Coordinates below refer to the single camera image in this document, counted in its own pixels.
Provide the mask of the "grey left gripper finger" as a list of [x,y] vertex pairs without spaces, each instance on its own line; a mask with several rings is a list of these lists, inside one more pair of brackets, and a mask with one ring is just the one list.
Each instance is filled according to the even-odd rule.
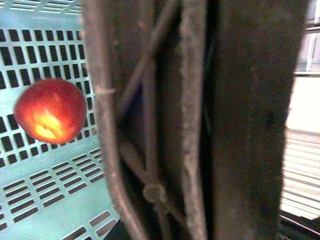
[[221,0],[214,51],[212,200],[217,240],[274,240],[285,128],[307,0]]

